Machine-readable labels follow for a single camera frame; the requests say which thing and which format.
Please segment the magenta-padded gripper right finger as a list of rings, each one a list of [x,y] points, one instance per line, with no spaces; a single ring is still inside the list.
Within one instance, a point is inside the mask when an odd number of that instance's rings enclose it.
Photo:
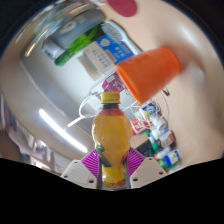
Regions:
[[[144,157],[134,148],[127,154],[126,165],[128,189],[143,187],[167,175],[153,157]]]

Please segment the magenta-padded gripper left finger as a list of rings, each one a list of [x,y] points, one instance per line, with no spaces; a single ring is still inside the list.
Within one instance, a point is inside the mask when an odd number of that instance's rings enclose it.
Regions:
[[[90,151],[81,160],[73,160],[61,177],[84,188],[96,189],[100,172],[100,160],[96,150]]]

